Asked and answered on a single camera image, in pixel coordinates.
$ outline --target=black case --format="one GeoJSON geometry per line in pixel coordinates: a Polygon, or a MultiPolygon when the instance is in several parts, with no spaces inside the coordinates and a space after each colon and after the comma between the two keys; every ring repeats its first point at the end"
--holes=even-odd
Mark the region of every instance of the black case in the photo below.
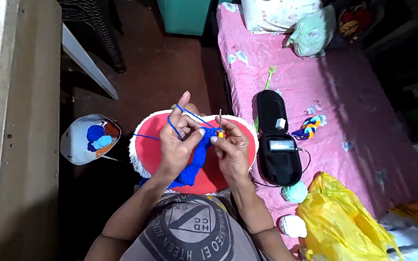
{"type": "Polygon", "coordinates": [[[261,172],[272,184],[293,186],[301,180],[302,167],[298,151],[270,151],[269,140],[296,140],[287,134],[288,119],[283,98],[276,92],[264,90],[257,95],[259,118],[259,162],[261,172]],[[283,130],[276,129],[277,119],[286,120],[283,130]]]}

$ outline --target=pillow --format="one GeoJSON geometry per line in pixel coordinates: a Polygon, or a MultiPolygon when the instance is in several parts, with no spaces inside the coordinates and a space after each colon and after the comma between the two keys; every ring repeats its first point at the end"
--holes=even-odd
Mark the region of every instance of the pillow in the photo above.
{"type": "Polygon", "coordinates": [[[322,8],[321,0],[241,0],[251,33],[291,33],[299,19],[322,8]]]}

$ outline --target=fingernail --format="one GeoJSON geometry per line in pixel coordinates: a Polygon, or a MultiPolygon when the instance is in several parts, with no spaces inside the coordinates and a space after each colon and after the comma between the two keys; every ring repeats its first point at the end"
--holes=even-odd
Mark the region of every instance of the fingernail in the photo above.
{"type": "Polygon", "coordinates": [[[212,136],[210,138],[210,141],[212,142],[212,144],[216,144],[216,142],[217,142],[217,136],[212,136]]]}

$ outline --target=heart-shaped cushion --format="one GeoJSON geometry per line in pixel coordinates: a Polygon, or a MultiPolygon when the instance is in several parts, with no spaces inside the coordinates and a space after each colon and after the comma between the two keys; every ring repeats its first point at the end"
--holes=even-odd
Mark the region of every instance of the heart-shaped cushion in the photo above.
{"type": "MultiPolygon", "coordinates": [[[[135,134],[146,135],[151,137],[159,137],[161,129],[167,122],[167,116],[172,110],[161,110],[153,113],[144,119],[135,130],[135,134]]],[[[203,123],[200,119],[190,115],[187,112],[183,114],[190,116],[197,122],[200,122],[202,126],[210,127],[203,123]]],[[[202,120],[206,121],[213,127],[218,127],[215,121],[216,115],[203,116],[202,120]]],[[[254,128],[247,123],[244,119],[231,116],[223,115],[222,118],[227,119],[235,123],[240,130],[249,139],[248,158],[250,166],[254,163],[257,150],[259,148],[259,142],[257,140],[257,134],[254,128]]],[[[199,170],[194,180],[193,186],[174,187],[174,191],[186,194],[207,194],[226,189],[228,187],[225,182],[224,176],[219,169],[219,160],[217,155],[214,153],[213,146],[211,146],[206,154],[206,161],[203,167],[199,170]]],[[[133,163],[134,169],[142,177],[151,177],[159,167],[161,162],[161,143],[160,140],[153,138],[133,136],[130,139],[130,159],[133,163]]],[[[193,160],[193,154],[188,161],[188,164],[193,160]]]]}

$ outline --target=pink bedsheet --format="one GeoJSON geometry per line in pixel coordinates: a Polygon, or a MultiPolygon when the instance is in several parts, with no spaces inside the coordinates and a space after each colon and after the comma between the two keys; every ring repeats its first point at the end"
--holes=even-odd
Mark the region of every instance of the pink bedsheet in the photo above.
{"type": "MultiPolygon", "coordinates": [[[[310,116],[327,117],[327,125],[312,139],[297,143],[312,157],[301,178],[306,186],[315,173],[325,171],[356,193],[374,217],[380,217],[391,200],[418,199],[418,156],[363,53],[355,48],[329,51],[322,58],[297,57],[292,49],[282,49],[285,35],[249,33],[240,9],[224,3],[217,11],[219,48],[235,116],[254,122],[254,96],[265,87],[268,67],[276,65],[270,89],[285,100],[289,132],[310,116]]],[[[300,156],[304,168],[307,153],[300,156]]],[[[265,183],[256,164],[251,173],[265,183]]],[[[257,194],[275,222],[295,214],[298,207],[284,201],[279,188],[261,186],[257,194]]],[[[298,239],[282,237],[289,249],[299,246],[298,239]]]]}

